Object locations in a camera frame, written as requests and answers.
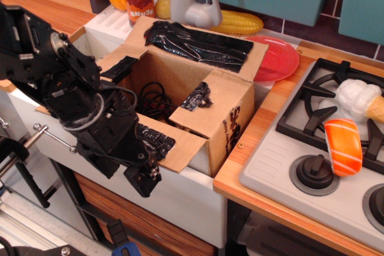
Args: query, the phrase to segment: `faucet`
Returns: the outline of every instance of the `faucet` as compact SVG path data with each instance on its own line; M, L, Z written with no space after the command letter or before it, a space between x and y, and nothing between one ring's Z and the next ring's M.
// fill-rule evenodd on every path
M212 4L200 4L196 0L170 0L172 22L211 29L223 21L218 0Z

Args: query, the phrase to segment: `stove knob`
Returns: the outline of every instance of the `stove knob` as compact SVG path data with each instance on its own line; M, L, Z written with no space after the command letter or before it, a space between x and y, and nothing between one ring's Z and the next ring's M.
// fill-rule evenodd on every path
M298 165L296 174L301 183L312 189L325 189L334 180L331 165L323 155L309 156Z
M376 189L371 194L370 209L376 220L384 225L384 187Z

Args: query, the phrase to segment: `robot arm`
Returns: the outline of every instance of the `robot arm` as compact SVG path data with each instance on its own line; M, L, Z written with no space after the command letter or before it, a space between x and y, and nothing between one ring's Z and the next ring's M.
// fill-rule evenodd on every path
M161 180L156 159L136 135L136 100L100 80L92 56L72 46L43 19L0 2L0 80L9 79L58 118L77 138L76 149L106 177L122 164L142 197Z

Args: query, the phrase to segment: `wooden countertop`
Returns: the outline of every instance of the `wooden countertop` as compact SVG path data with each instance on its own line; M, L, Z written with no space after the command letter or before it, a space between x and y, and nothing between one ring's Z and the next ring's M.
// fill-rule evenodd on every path
M239 183L239 175L258 142L276 117L296 83L308 66L318 58L340 63L351 62L351 66L369 73L384 76L383 64L331 50L326 47L302 42L297 48L300 55L299 68L290 77L275 83L260 109L238 141L237 146L214 179L214 190L241 205L265 215L285 226L308 235L347 255L384 255L333 229L264 197Z
M0 0L5 5L20 5L49 22L53 29L71 35L95 17L89 0ZM14 85L0 80L2 90L10 92Z

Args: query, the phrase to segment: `can label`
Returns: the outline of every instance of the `can label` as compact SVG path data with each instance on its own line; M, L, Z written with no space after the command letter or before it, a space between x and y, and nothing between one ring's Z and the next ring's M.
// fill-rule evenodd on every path
M133 26L140 16L155 17L154 0L127 0L130 25Z

